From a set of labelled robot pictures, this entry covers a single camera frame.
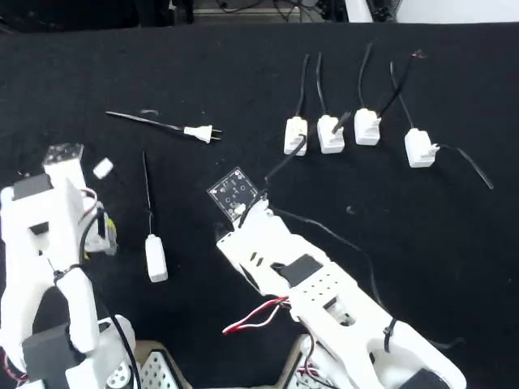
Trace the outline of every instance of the power plug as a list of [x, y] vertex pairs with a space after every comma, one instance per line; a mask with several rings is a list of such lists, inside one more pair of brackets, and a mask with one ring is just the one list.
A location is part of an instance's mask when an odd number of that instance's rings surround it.
[[411, 128], [405, 135], [404, 142], [411, 168], [428, 168], [434, 164], [436, 152], [440, 147], [431, 143], [427, 131]]
[[344, 127], [339, 127], [335, 133], [333, 132], [338, 122], [339, 119], [328, 115], [321, 116], [317, 122], [317, 135], [323, 154], [337, 154], [344, 150]]
[[[301, 143], [301, 135], [304, 135], [308, 139], [308, 123], [305, 119], [294, 116], [286, 121], [285, 128], [285, 146], [283, 152], [286, 155], [291, 154], [295, 148]], [[298, 151], [296, 156], [304, 156], [307, 153], [307, 144], [305, 143], [301, 150]]]
[[375, 146], [380, 140], [380, 118], [375, 111], [361, 108], [355, 113], [355, 142], [363, 146]]
[[150, 233], [145, 242], [146, 263], [148, 275], [152, 282], [161, 282], [168, 279], [168, 268], [165, 264], [164, 248], [162, 240]]

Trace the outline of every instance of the white wire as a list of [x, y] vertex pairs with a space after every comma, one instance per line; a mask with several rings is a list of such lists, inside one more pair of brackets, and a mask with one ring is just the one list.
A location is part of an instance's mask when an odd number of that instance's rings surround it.
[[268, 316], [268, 319], [265, 320], [262, 323], [258, 323], [258, 324], [245, 324], [243, 326], [239, 326], [238, 329], [242, 330], [243, 328], [259, 328], [259, 327], [264, 327], [264, 326], [269, 324], [274, 319], [274, 316], [276, 316], [278, 310], [279, 310], [279, 306], [276, 306], [276, 308], [274, 308], [274, 310], [272, 311], [270, 316]]
[[270, 306], [274, 301], [278, 301], [279, 298], [274, 298], [272, 300], [268, 300], [266, 302], [264, 302], [262, 305], [258, 306], [257, 308], [255, 308], [252, 312], [250, 312], [245, 318], [242, 318], [241, 320], [238, 320], [236, 323], [232, 323], [230, 324], [229, 326], [227, 326], [226, 328], [224, 328], [222, 330], [222, 334], [225, 334], [226, 332], [228, 332], [229, 330], [231, 330], [232, 328], [234, 327], [245, 327], [245, 326], [241, 326], [241, 324], [243, 324], [244, 322], [246, 322], [249, 318], [251, 318], [252, 316], [254, 316], [255, 314], [257, 314], [258, 312], [260, 312], [261, 310], [264, 310], [267, 306]]
[[81, 219], [79, 219], [79, 222], [81, 222], [85, 218], [86, 215], [88, 215], [90, 212], [92, 212], [97, 205], [97, 193], [94, 189], [83, 188], [80, 190], [82, 192], [86, 192], [86, 193], [90, 194], [91, 196], [93, 196], [94, 202], [93, 202], [92, 206], [84, 212], [84, 214], [81, 216]]

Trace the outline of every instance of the small white block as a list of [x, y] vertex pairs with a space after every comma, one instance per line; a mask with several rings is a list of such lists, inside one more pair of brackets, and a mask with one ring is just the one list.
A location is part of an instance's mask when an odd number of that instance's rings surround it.
[[93, 172], [97, 178], [102, 180], [112, 171], [114, 164], [108, 158], [104, 158], [100, 163], [96, 165]]
[[[285, 128], [285, 146], [283, 148], [283, 152], [286, 155], [289, 155], [292, 153], [297, 146], [301, 143], [301, 135], [308, 136], [308, 123], [305, 119], [294, 116], [291, 119], [288, 119], [286, 121], [286, 128]], [[298, 151], [296, 156], [304, 156], [307, 153], [307, 145], [308, 145], [308, 138], [307, 142], [303, 147], [301, 147], [301, 150]]]
[[165, 264], [162, 240], [152, 233], [146, 238], [146, 263], [148, 275], [152, 282], [161, 282], [168, 279], [168, 268]]
[[427, 131], [411, 128], [405, 135], [404, 142], [411, 168], [428, 168], [434, 164], [436, 152], [440, 148], [431, 144]]
[[355, 113], [355, 142], [363, 146], [375, 146], [380, 140], [380, 118], [375, 111], [362, 108]]
[[323, 115], [317, 122], [317, 135], [323, 154], [335, 154], [344, 150], [344, 137], [342, 133], [344, 127], [340, 127], [335, 134], [332, 133], [333, 127], [339, 119]]

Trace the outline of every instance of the black cable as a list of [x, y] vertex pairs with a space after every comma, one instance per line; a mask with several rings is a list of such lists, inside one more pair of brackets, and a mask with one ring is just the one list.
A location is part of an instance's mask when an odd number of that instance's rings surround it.
[[[280, 214], [282, 216], [288, 216], [288, 217], [291, 217], [291, 218], [293, 218], [295, 220], [302, 221], [303, 223], [308, 223], [308, 224], [316, 225], [317, 227], [319, 227], [320, 229], [322, 229], [326, 233], [330, 234], [332, 237], [336, 238], [339, 242], [347, 245], [348, 247], [352, 248], [353, 250], [357, 251], [362, 256], [364, 256], [364, 258], [367, 261], [367, 265], [369, 267], [369, 272], [370, 272], [371, 294], [373, 295], [373, 297], [375, 298], [375, 300], [379, 304], [379, 306], [381, 306], [384, 310], [386, 310], [388, 312], [388, 309], [385, 307], [384, 303], [382, 302], [382, 299], [380, 298], [380, 293], [379, 293], [379, 290], [378, 290], [378, 288], [376, 286], [375, 270], [374, 270], [374, 267], [373, 267], [373, 261], [371, 260], [370, 255], [366, 251], [364, 251], [362, 248], [360, 248], [359, 246], [355, 245], [354, 243], [350, 242], [348, 239], [338, 235], [337, 233], [334, 233], [331, 229], [329, 229], [328, 227], [326, 227], [324, 224], [320, 223], [319, 221], [308, 219], [307, 217], [299, 216], [299, 215], [296, 215], [294, 213], [290, 213], [288, 211], [283, 211], [283, 210], [281, 210], [279, 208], [274, 208], [272, 206], [271, 206], [271, 209], [274, 211], [274, 213]], [[451, 341], [449, 343], [436, 342], [436, 341], [430, 340], [430, 339], [427, 339], [427, 341], [429, 343], [431, 343], [433, 346], [435, 346], [437, 349], [443, 349], [443, 350], [452, 348], [452, 347], [457, 346], [458, 344], [461, 344], [461, 343], [465, 343], [465, 339], [463, 339], [461, 337], [457, 337], [456, 339], [454, 339], [453, 341]], [[309, 359], [310, 359], [310, 357], [307, 357], [307, 360], [305, 362], [305, 368], [307, 366], [307, 362], [308, 362]]]
[[152, 196], [150, 194], [150, 185], [149, 185], [149, 171], [148, 171], [148, 158], [146, 157], [146, 152], [143, 151], [143, 170], [144, 170], [144, 185], [146, 187], [146, 200], [148, 203], [148, 223], [149, 223], [149, 233], [153, 233], [153, 204], [152, 204]]
[[491, 181], [491, 179], [485, 174], [485, 172], [483, 172], [483, 170], [478, 166], [478, 164], [476, 164], [476, 162], [466, 152], [461, 150], [459, 147], [452, 147], [448, 146], [447, 144], [438, 143], [437, 145], [440, 147], [440, 149], [445, 148], [448, 150], [459, 152], [461, 156], [465, 158], [467, 162], [469, 162], [470, 166], [472, 166], [472, 169], [475, 170], [475, 172], [480, 176], [483, 182], [485, 182], [485, 184], [488, 186], [488, 189], [494, 189], [494, 183]]
[[226, 14], [235, 14], [236, 12], [240, 12], [240, 11], [244, 11], [244, 10], [249, 10], [251, 8], [254, 8], [255, 6], [258, 6], [259, 4], [261, 4], [262, 2], [264, 2], [265, 0], [258, 0], [256, 2], [253, 2], [247, 6], [241, 6], [239, 8], [235, 8], [231, 11], [229, 10], [226, 10], [225, 7], [226, 7], [226, 3], [225, 2], [220, 2], [220, 0], [215, 0], [216, 4], [220, 7], [220, 9], [225, 12]]
[[375, 270], [374, 270], [374, 267], [373, 267], [373, 261], [371, 260], [370, 255], [366, 251], [364, 251], [363, 249], [361, 249], [359, 246], [355, 245], [354, 243], [350, 242], [348, 239], [338, 235], [337, 233], [334, 233], [331, 229], [326, 227], [324, 224], [321, 224], [319, 221], [315, 221], [315, 220], [312, 220], [312, 219], [308, 219], [307, 217], [295, 215], [294, 213], [290, 213], [288, 211], [283, 211], [283, 210], [281, 210], [279, 208], [271, 207], [271, 209], [275, 213], [278, 213], [280, 215], [291, 217], [291, 218], [293, 218], [295, 220], [302, 221], [303, 223], [309, 223], [309, 224], [316, 225], [317, 227], [319, 227], [320, 229], [322, 229], [323, 231], [325, 231], [326, 233], [328, 233], [332, 237], [336, 238], [339, 242], [347, 245], [351, 249], [353, 249], [353, 250], [357, 251], [358, 253], [360, 253], [366, 259], [367, 266], [369, 267], [371, 293], [373, 294], [373, 297], [375, 298], [375, 300], [379, 304], [379, 306], [381, 306], [382, 308], [387, 310], [386, 307], [384, 306], [384, 303], [382, 302], [382, 299], [380, 298], [379, 290], [376, 287]]
[[358, 71], [358, 79], [357, 79], [357, 93], [358, 93], [358, 102], [361, 105], [361, 108], [366, 107], [366, 103], [364, 102], [364, 98], [362, 97], [362, 82], [364, 80], [364, 71], [366, 70], [367, 62], [371, 57], [371, 51], [373, 49], [373, 41], [367, 44], [366, 52], [364, 53], [364, 59], [362, 60], [362, 64]]
[[277, 2], [278, 0], [272, 0], [272, 5], [274, 6], [274, 8], [276, 8], [276, 11], [277, 13], [279, 14], [279, 16], [286, 22], [288, 23], [289, 22], [289, 18], [287, 15], [285, 15], [283, 12], [281, 12], [281, 10], [279, 9], [279, 6], [277, 5]]
[[319, 94], [319, 102], [321, 103], [321, 110], [323, 115], [326, 114], [326, 104], [324, 103], [323, 89], [321, 88], [321, 66], [323, 62], [323, 54], [319, 53], [317, 57], [317, 67], [315, 68], [315, 80], [317, 82], [317, 93]]
[[183, 128], [181, 128], [180, 126], [174, 126], [173, 124], [166, 124], [166, 123], [156, 122], [155, 120], [149, 120], [149, 119], [146, 119], [146, 118], [141, 118], [139, 116], [128, 115], [126, 113], [119, 113], [119, 112], [114, 112], [114, 111], [106, 111], [105, 113], [107, 115], [110, 115], [110, 116], [116, 116], [118, 118], [132, 120], [133, 122], [140, 122], [140, 123], [144, 123], [144, 124], [149, 124], [151, 126], [155, 126], [155, 127], [161, 128], [163, 130], [169, 130], [169, 131], [173, 130], [173, 131], [178, 131], [178, 132], [181, 132], [181, 133], [184, 132]]
[[305, 144], [307, 144], [307, 136], [306, 135], [299, 135], [301, 136], [301, 142], [299, 142], [298, 146], [288, 155], [286, 156], [279, 164], [274, 166], [272, 170], [265, 175], [265, 184], [268, 186], [270, 179], [276, 174], [281, 168], [283, 168], [286, 164], [294, 158], [298, 152], [304, 147]]
[[106, 306], [102, 296], [100, 295], [99, 291], [94, 286], [92, 281], [90, 281], [90, 283], [92, 284], [92, 290], [93, 290], [94, 294], [97, 296], [97, 301], [103, 307], [103, 310], [105, 310], [107, 315], [112, 320], [112, 323], [114, 324], [115, 329], [117, 330], [117, 332], [119, 334], [119, 337], [121, 338], [122, 345], [124, 346], [124, 349], [126, 350], [126, 352], [128, 354], [128, 357], [130, 358], [131, 369], [133, 370], [133, 374], [135, 375], [135, 381], [137, 382], [137, 389], [141, 389], [142, 388], [142, 386], [141, 386], [142, 384], [141, 384], [141, 381], [140, 381], [140, 374], [139, 374], [139, 369], [137, 367], [137, 361], [135, 360], [135, 356], [133, 355], [133, 352], [131, 351], [130, 343], [128, 342], [127, 336], [124, 335], [124, 331], [122, 330], [121, 323], [117, 320], [115, 315], [112, 314], [109, 311], [109, 309]]
[[[100, 215], [100, 213], [102, 214], [104, 212], [105, 212], [105, 210], [102, 207], [99, 207], [97, 209], [97, 215], [94, 216], [88, 222], [88, 224], [85, 227], [83, 233], [81, 234], [81, 239], [79, 240], [79, 265], [77, 267], [81, 267], [81, 263], [83, 262], [83, 258], [84, 258], [84, 245], [85, 245], [85, 242], [87, 241], [88, 231], [90, 230], [90, 228], [92, 227], [94, 221], [97, 219], [97, 217]], [[119, 321], [117, 320], [115, 315], [113, 315], [108, 310], [108, 308], [106, 307], [106, 304], [104, 303], [104, 301], [103, 301], [103, 299], [101, 297], [101, 294], [99, 293], [99, 291], [95, 287], [95, 285], [92, 282], [92, 280], [90, 279], [90, 277], [88, 277], [88, 275], [87, 275], [87, 273], [85, 271], [83, 271], [83, 273], [90, 280], [90, 283], [92, 284], [92, 290], [93, 290], [94, 294], [97, 296], [97, 300], [103, 306], [103, 309], [106, 311], [106, 313], [108, 314], [108, 316], [112, 320], [112, 323], [114, 323], [114, 326], [115, 326], [119, 336], [121, 337], [122, 345], [124, 346], [124, 349], [126, 350], [126, 352], [128, 354], [128, 357], [130, 358], [131, 368], [134, 371], [135, 379], [137, 381], [137, 389], [141, 389], [141, 382], [140, 382], [139, 370], [137, 369], [137, 362], [135, 361], [135, 356], [133, 355], [133, 352], [131, 351], [131, 347], [130, 347], [130, 344], [128, 343], [128, 339], [127, 339], [126, 335], [124, 335], [124, 331], [121, 328], [121, 324], [119, 323]]]
[[292, 6], [292, 8], [290, 8], [289, 13], [286, 14], [286, 22], [287, 22], [287, 23], [290, 21], [290, 16], [292, 15], [292, 12], [294, 12], [295, 7], [296, 7], [296, 6]]
[[[389, 63], [389, 73], [391, 74], [391, 83], [393, 90], [397, 89], [397, 78], [395, 77], [395, 64], [393, 61]], [[398, 99], [400, 100], [400, 104], [402, 105], [402, 108], [404, 109], [405, 115], [407, 117], [407, 121], [409, 122], [410, 128], [414, 128], [413, 118], [411, 117], [411, 114], [409, 112], [409, 109], [407, 108], [407, 104], [404, 101], [404, 96], [402, 93], [398, 95]]]
[[348, 119], [351, 118], [351, 112], [346, 111], [342, 114], [341, 118], [337, 122], [337, 124], [332, 129], [332, 134], [335, 134], [342, 126], [345, 125], [346, 122], [348, 122]]
[[301, 135], [302, 139], [299, 145], [288, 155], [286, 156], [279, 164], [274, 166], [274, 168], [265, 175], [265, 187], [258, 192], [258, 194], [252, 199], [252, 201], [247, 204], [245, 207], [245, 211], [243, 211], [243, 214], [240, 216], [240, 221], [238, 222], [238, 228], [240, 229], [245, 222], [245, 219], [249, 215], [249, 211], [252, 209], [254, 204], [258, 203], [263, 196], [265, 196], [268, 193], [268, 184], [269, 180], [276, 174], [282, 167], [284, 167], [286, 164], [290, 162], [292, 158], [296, 156], [296, 154], [299, 152], [299, 150], [302, 149], [302, 147], [307, 143], [307, 137], [305, 135]]
[[301, 80], [299, 81], [299, 100], [298, 106], [295, 110], [295, 116], [301, 116], [302, 104], [305, 101], [305, 79], [307, 77], [308, 61], [310, 60], [310, 54], [305, 54], [305, 58], [302, 60], [301, 69]]
[[318, 379], [317, 377], [315, 377], [313, 374], [310, 373], [310, 371], [308, 369], [308, 362], [310, 361], [310, 358], [311, 358], [312, 354], [314, 353], [316, 341], [315, 341], [315, 337], [313, 336], [313, 334], [310, 331], [308, 332], [308, 335], [310, 336], [311, 345], [310, 345], [310, 350], [308, 351], [307, 357], [305, 358], [305, 362], [304, 362], [305, 363], [305, 366], [304, 366], [305, 373], [307, 374], [307, 376], [309, 378], [313, 379], [317, 383], [320, 383], [324, 387], [329, 387], [330, 389], [339, 389], [335, 385], [332, 385], [331, 383], [326, 383], [325, 381]]
[[400, 95], [400, 93], [402, 92], [402, 89], [404, 89], [405, 83], [407, 82], [407, 77], [409, 76], [409, 73], [411, 71], [411, 65], [413, 64], [415, 58], [419, 58], [419, 56], [417, 55], [417, 53], [412, 53], [410, 55], [409, 59], [407, 60], [407, 63], [405, 64], [404, 74], [400, 78], [400, 81], [398, 82], [397, 87], [393, 89], [391, 98], [388, 100], [386, 105], [380, 110], [379, 118], [383, 117], [383, 115], [388, 110], [388, 108], [391, 106], [391, 104]]

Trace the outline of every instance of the red wire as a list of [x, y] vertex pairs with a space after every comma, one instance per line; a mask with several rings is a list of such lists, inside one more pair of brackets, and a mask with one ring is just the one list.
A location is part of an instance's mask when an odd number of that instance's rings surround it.
[[265, 310], [267, 309], [269, 306], [273, 306], [273, 305], [277, 305], [285, 300], [288, 300], [288, 296], [284, 296], [284, 297], [278, 297], [278, 298], [274, 298], [270, 301], [267, 301], [266, 303], [263, 304], [263, 306], [261, 306], [261, 309], [258, 310], [258, 308], [254, 309], [252, 312], [250, 312], [245, 318], [239, 320], [236, 324], [234, 324], [232, 327], [229, 327], [227, 329], [227, 331], [224, 332], [224, 335], [228, 335], [230, 334], [231, 332], [235, 332], [235, 331], [239, 331], [240, 330], [240, 327], [242, 325], [244, 325], [247, 320], [250, 320], [253, 316], [255, 316], [256, 314], [258, 314], [259, 312], [261, 312], [262, 310]]
[[9, 361], [7, 360], [7, 353], [5, 350], [3, 351], [3, 369], [6, 371], [7, 375], [14, 379], [17, 383], [24, 383], [27, 381], [27, 374], [23, 374], [21, 377], [17, 377], [15, 373], [9, 369]]

